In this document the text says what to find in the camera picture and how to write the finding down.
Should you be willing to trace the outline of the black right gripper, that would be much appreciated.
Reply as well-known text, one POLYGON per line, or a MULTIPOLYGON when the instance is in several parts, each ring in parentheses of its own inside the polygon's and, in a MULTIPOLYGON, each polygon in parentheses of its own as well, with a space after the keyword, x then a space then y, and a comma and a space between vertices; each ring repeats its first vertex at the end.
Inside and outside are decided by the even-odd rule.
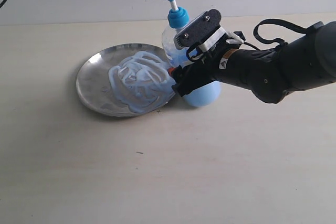
POLYGON ((173 91, 183 97, 214 81, 242 88, 258 86, 257 64, 259 51, 241 49, 239 45, 220 40, 205 59, 182 68, 170 67, 167 71, 175 81, 173 91))

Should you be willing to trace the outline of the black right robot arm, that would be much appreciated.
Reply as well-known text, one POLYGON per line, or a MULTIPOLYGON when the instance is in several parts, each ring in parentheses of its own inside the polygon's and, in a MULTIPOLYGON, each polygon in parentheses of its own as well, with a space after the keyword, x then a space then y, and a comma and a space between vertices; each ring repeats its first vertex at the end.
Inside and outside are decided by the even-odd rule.
POLYGON ((293 92, 335 82, 335 22, 317 22, 307 28, 282 19, 265 19, 259 25, 278 25, 303 37, 288 43, 281 38, 266 40, 254 28, 263 44, 277 43, 266 50, 241 49, 231 34, 223 35, 215 47, 186 67, 172 67, 173 90, 180 96, 214 81, 250 90, 264 103, 277 104, 293 92))

